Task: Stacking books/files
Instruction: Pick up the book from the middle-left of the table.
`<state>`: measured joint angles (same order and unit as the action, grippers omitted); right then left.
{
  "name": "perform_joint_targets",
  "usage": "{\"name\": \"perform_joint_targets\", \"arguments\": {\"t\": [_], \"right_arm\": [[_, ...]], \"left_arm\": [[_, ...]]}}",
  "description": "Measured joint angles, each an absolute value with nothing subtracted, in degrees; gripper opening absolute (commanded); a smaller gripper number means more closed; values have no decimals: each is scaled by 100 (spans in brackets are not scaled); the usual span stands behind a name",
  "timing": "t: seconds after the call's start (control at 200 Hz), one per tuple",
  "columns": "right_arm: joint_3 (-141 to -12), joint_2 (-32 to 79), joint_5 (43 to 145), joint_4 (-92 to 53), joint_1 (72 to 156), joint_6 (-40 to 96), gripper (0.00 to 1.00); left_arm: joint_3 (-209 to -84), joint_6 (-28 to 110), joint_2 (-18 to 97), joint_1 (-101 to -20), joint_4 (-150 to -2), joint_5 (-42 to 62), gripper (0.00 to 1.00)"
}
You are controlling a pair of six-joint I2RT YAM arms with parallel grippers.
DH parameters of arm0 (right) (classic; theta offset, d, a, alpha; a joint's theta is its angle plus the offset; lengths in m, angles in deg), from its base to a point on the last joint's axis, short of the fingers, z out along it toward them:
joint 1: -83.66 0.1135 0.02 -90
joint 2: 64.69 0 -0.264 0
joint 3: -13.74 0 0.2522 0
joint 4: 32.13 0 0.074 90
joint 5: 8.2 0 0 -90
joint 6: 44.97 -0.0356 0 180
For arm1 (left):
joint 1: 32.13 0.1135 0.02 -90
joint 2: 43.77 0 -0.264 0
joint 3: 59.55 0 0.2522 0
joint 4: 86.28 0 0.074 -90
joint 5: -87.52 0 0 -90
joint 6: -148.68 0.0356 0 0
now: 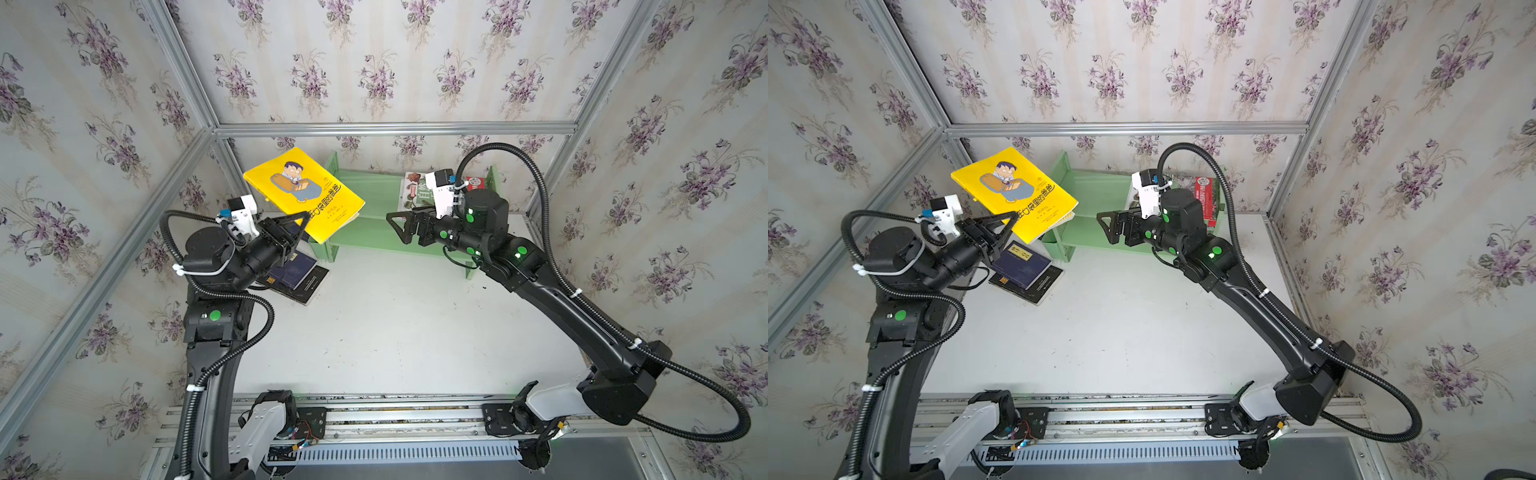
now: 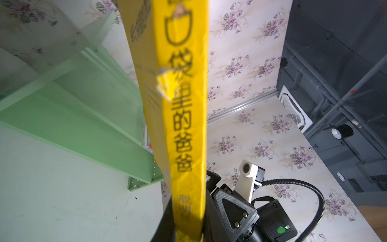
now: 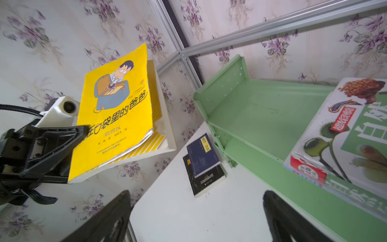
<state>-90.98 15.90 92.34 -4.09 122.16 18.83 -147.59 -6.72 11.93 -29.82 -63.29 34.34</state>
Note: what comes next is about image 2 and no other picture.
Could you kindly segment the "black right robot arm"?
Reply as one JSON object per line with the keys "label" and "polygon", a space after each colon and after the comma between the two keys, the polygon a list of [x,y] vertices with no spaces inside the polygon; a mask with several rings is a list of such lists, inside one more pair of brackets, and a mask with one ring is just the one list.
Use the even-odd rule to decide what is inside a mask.
{"label": "black right robot arm", "polygon": [[255,208],[226,184],[217,183],[221,177],[208,171],[205,242],[286,242],[298,231],[278,200],[259,197],[265,204]]}

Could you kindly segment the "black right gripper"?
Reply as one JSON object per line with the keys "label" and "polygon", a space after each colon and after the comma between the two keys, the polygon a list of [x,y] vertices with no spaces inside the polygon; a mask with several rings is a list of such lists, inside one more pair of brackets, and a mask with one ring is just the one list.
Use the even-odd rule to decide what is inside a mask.
{"label": "black right gripper", "polygon": [[207,171],[205,241],[259,242],[257,210],[227,185],[217,186],[221,177]]}

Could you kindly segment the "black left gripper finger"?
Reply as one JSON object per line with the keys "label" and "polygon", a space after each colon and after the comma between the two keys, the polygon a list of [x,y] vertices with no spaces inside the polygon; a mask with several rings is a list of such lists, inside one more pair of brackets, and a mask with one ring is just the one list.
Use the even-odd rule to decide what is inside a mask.
{"label": "black left gripper finger", "polygon": [[176,226],[173,218],[172,198],[163,213],[151,242],[176,242]]}

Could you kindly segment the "yellow book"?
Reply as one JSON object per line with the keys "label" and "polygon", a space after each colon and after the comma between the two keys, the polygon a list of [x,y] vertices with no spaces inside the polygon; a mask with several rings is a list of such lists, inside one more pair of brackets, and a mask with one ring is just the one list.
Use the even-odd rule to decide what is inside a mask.
{"label": "yellow book", "polygon": [[118,1],[172,234],[202,240],[206,200],[207,1]]}

